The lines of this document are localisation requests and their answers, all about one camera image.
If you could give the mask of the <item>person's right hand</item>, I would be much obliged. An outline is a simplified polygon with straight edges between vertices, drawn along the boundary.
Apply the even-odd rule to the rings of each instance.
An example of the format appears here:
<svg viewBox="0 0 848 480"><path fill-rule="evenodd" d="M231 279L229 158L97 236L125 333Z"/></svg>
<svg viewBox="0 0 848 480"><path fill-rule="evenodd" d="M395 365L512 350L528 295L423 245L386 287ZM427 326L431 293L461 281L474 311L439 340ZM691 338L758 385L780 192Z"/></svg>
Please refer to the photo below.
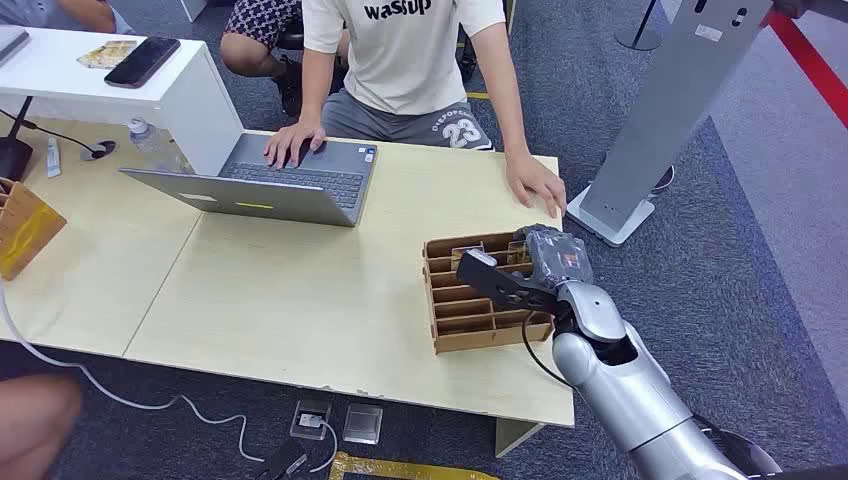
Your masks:
<svg viewBox="0 0 848 480"><path fill-rule="evenodd" d="M319 120L299 120L269 138L264 158L270 168L277 170L299 167L308 152L315 152L322 146L325 137L325 129Z"/></svg>

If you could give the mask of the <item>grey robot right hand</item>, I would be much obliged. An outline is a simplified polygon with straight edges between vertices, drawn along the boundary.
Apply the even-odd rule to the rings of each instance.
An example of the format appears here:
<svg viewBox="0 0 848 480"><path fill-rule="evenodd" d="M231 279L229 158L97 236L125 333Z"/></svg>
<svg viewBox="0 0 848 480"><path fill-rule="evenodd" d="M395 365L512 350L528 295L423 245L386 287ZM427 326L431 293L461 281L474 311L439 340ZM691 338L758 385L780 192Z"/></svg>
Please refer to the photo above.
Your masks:
<svg viewBox="0 0 848 480"><path fill-rule="evenodd" d="M513 239L524 241L533 264L531 280L555 291L567 281L594 283L585 243L571 233L534 224L522 227Z"/></svg>

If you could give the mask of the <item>person's left hand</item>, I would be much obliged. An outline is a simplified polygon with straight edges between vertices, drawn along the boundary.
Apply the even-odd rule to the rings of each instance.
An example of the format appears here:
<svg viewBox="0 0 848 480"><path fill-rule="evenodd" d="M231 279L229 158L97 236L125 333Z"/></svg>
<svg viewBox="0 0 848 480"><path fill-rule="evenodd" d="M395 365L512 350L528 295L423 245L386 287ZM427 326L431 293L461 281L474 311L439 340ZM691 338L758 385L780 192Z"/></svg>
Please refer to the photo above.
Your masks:
<svg viewBox="0 0 848 480"><path fill-rule="evenodd" d="M563 180L526 150L505 153L507 183L516 199L533 208L542 202L551 218L562 218L566 211L566 188Z"/></svg>

